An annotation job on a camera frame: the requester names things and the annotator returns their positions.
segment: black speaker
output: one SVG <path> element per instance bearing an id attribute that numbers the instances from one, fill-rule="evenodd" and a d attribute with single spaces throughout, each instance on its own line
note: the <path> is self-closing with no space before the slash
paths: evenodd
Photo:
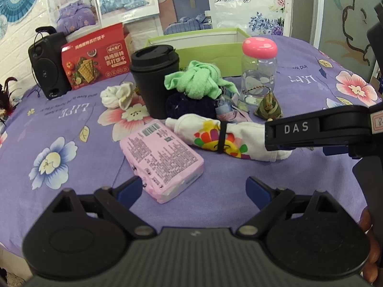
<path id="1" fill-rule="evenodd" d="M 56 32 L 53 27 L 39 27 L 36 32 L 49 35 L 28 48 L 29 59 L 44 95 L 53 99 L 72 89 L 61 63 L 61 47 L 67 40 L 63 32 Z"/>

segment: pink bottle lid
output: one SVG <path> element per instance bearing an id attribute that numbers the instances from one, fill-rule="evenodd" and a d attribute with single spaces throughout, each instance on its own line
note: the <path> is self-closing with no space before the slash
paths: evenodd
<path id="1" fill-rule="evenodd" d="M 271 59 L 278 54 L 278 47 L 273 40 L 263 37 L 251 37 L 244 40 L 242 51 L 249 57 Z"/>

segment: white price sticker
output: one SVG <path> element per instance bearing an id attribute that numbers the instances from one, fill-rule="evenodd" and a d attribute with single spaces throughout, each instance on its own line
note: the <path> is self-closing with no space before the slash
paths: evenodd
<path id="1" fill-rule="evenodd" d="M 373 134 L 383 133 L 383 110 L 371 114 L 371 129 Z"/>

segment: rolled white cloth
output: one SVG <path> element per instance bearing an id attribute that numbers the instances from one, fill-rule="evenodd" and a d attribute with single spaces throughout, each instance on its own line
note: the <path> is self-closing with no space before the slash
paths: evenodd
<path id="1" fill-rule="evenodd" d="M 108 86 L 100 93 L 102 104 L 108 109 L 120 107 L 123 110 L 129 108 L 135 85 L 132 82 L 125 82 L 117 86 Z"/>
<path id="2" fill-rule="evenodd" d="M 202 149 L 217 151 L 221 122 L 196 114 L 185 114 L 179 119 L 166 119 L 165 125 L 185 143 Z M 267 151 L 265 126 L 254 122 L 228 123 L 224 152 L 247 160 L 275 162 L 287 159 L 291 151 Z"/>

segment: human hand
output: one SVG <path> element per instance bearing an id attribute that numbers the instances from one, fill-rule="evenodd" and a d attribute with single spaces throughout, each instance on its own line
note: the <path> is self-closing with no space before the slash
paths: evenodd
<path id="1" fill-rule="evenodd" d="M 368 211 L 367 207 L 364 208 L 361 213 L 359 225 L 362 228 L 363 232 L 368 231 L 367 237 L 370 239 L 370 244 L 371 244 L 370 254 L 363 268 L 363 277 L 370 284 L 372 284 L 373 282 L 375 282 L 376 278 L 378 277 L 378 266 L 376 264 L 376 261 L 378 261 L 380 256 L 380 247 L 371 229 L 372 220 L 371 220 L 370 212 Z"/>

